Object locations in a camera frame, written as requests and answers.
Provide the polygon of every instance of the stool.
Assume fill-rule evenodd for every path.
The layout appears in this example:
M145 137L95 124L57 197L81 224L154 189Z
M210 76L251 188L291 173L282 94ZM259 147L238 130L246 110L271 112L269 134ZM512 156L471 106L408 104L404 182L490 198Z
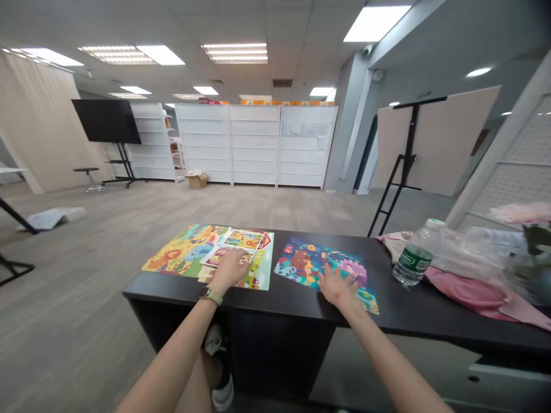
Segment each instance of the stool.
M92 186L90 186L87 190L86 190L86 193L90 192L90 191L98 191L98 192L101 192L103 188L105 188L105 186L103 185L98 185L96 183L96 181L94 181L94 178L92 178L92 175L90 175L90 171L93 171L93 170L99 170L99 168L75 168L73 169L73 171L75 172L86 172L86 175L88 175L90 177L90 181L92 181Z

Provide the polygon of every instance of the wristwatch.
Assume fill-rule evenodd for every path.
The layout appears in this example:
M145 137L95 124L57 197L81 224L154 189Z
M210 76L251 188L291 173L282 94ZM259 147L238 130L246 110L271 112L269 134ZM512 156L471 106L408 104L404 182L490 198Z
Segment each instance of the wristwatch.
M197 295L199 298L208 298L213 300L217 306L222 305L222 296L212 291L209 287L203 287Z

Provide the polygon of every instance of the tv stand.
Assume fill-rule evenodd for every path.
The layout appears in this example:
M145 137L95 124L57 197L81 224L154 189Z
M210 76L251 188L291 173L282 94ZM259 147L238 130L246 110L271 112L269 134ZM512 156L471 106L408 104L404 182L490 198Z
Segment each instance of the tv stand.
M128 182L126 184L126 189L128 189L130 187L130 184L132 184L133 182L136 182L136 181L149 182L149 179L147 179L147 178L136 178L136 176L134 175L134 171L132 171L132 167L130 165L132 162L128 159L128 154L126 153L124 143L118 143L117 142L117 149L119 150L119 154L121 154L121 158L120 159L114 159L112 161L107 161L106 163L117 163L119 165L123 164L125 166L126 174L128 175L128 177L127 178L117 178L117 179L114 179L114 180L103 181L102 184L105 185L105 184L108 184L110 182Z

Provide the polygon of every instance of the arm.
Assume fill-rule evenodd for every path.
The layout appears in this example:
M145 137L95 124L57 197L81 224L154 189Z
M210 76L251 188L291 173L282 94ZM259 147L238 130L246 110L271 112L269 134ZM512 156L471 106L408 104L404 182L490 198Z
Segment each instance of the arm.
M362 308L356 298L358 284L352 283L351 277L343 279L340 269L333 273L327 264L325 274L319 273L319 277L321 292L344 315L360 344L370 355L375 371L396 409L400 413L452 413L450 407Z
M228 251L220 262L210 289L220 296L243 278L248 265L240 265L244 250ZM117 409L119 413L173 412L189 379L216 303L200 299L138 379Z

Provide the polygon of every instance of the green bottle label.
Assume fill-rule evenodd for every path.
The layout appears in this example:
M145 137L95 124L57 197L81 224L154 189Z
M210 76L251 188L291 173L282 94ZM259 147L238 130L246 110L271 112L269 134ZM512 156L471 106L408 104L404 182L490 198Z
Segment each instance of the green bottle label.
M401 266L420 275L425 272L431 261L432 259L422 258L414 254L407 247L403 249L403 253L398 260Z

